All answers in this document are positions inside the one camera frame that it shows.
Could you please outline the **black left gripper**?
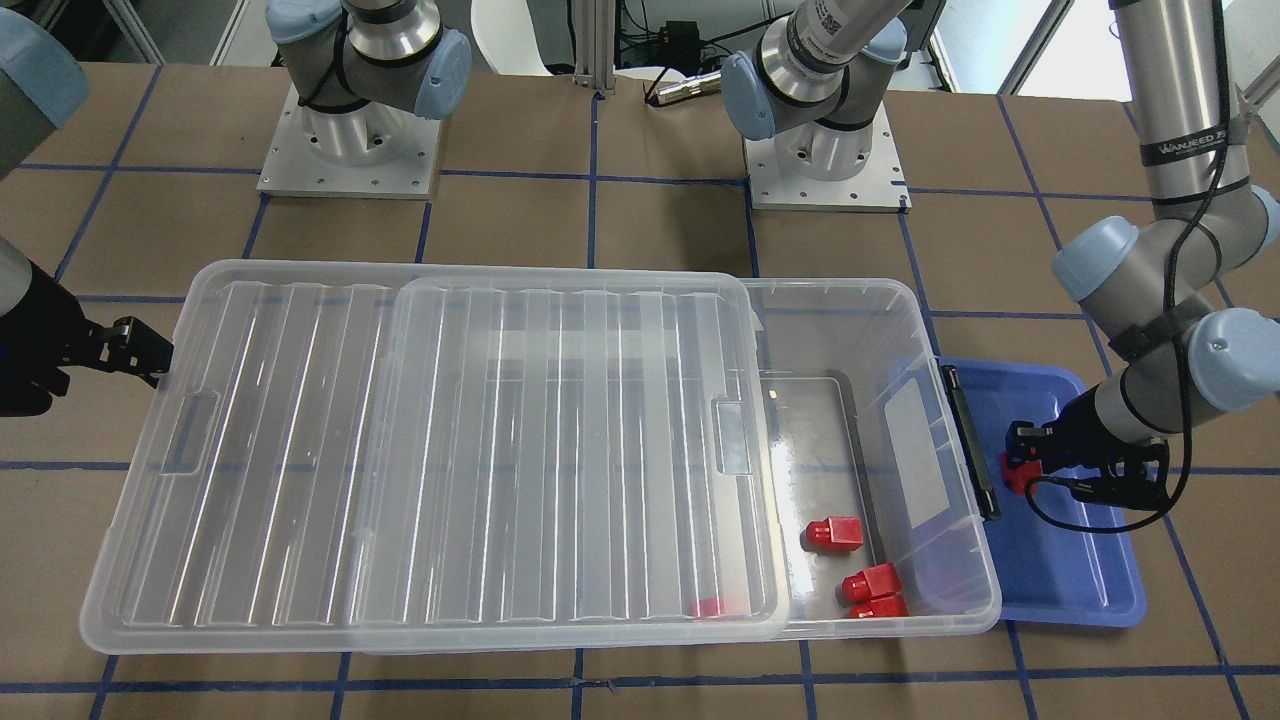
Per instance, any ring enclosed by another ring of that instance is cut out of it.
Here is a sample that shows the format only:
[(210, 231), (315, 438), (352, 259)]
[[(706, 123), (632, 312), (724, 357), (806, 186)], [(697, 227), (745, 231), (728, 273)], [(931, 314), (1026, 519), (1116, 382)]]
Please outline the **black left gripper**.
[(1015, 420), (1006, 432), (1006, 468), (1015, 471), (1038, 462), (1044, 474), (1068, 468), (1101, 468), (1121, 454), (1121, 441), (1102, 423), (1097, 388), (1068, 404), (1059, 416), (1038, 427)]

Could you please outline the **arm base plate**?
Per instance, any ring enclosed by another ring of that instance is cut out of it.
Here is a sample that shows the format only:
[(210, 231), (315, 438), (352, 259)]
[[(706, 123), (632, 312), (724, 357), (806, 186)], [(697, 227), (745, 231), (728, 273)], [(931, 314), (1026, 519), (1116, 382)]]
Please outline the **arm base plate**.
[(273, 197), (429, 200), (442, 120), (371, 102), (346, 114), (288, 90), (256, 188)]
[(844, 132), (809, 123), (744, 140), (756, 209), (905, 213), (913, 208), (884, 105), (869, 126)]

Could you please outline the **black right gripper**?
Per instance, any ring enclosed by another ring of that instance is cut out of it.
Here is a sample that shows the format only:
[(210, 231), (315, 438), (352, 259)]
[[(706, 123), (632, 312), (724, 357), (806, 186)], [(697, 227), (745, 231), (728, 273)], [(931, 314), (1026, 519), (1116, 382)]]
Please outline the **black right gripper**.
[(172, 369), (175, 346), (137, 316), (101, 327), (49, 273), (33, 263), (18, 282), (15, 301), (3, 302), (1, 415), (38, 416), (67, 396), (65, 366), (88, 366), (141, 379), (152, 389)]

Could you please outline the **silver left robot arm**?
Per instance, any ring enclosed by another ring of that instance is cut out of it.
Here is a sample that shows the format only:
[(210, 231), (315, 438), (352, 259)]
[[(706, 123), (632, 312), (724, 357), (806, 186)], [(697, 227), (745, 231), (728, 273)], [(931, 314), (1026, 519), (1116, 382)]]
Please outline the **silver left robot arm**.
[[(901, 1), (804, 1), (722, 65), (726, 110), (746, 140), (804, 126), (869, 126), (904, 53)], [(1277, 240), (1277, 201), (1252, 184), (1217, 1), (1112, 1), (1155, 219), (1094, 223), (1053, 273), (1124, 360), (1116, 377), (1042, 427), (1018, 423), (1014, 471), (1102, 468), (1165, 450), (1194, 427), (1277, 391), (1277, 328), (1215, 311), (1201, 290)]]

